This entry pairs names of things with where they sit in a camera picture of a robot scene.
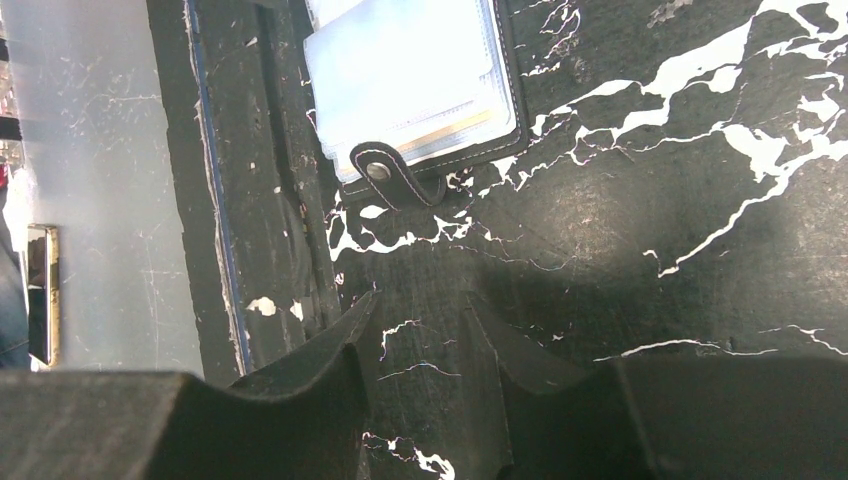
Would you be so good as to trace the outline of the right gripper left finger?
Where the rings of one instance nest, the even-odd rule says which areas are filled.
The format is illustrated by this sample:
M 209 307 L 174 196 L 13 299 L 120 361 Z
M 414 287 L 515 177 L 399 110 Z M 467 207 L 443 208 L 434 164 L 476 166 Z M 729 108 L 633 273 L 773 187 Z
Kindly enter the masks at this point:
M 374 403 L 378 294 L 220 388 L 184 372 L 5 371 L 5 479 L 353 479 Z

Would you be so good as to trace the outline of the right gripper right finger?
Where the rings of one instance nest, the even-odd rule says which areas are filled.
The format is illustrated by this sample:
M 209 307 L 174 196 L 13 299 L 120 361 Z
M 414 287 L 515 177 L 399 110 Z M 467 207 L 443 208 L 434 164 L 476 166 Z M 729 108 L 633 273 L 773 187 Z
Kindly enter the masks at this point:
M 470 294 L 463 310 L 476 479 L 843 479 L 847 364 L 647 356 L 583 370 Z

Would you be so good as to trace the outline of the black leather card holder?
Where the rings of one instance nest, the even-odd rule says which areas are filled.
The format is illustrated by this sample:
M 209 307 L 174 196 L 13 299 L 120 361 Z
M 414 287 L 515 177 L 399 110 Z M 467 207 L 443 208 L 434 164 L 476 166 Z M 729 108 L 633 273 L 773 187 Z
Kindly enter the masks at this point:
M 530 140 L 503 1 L 310 1 L 314 126 L 341 195 L 439 204 L 450 174 Z

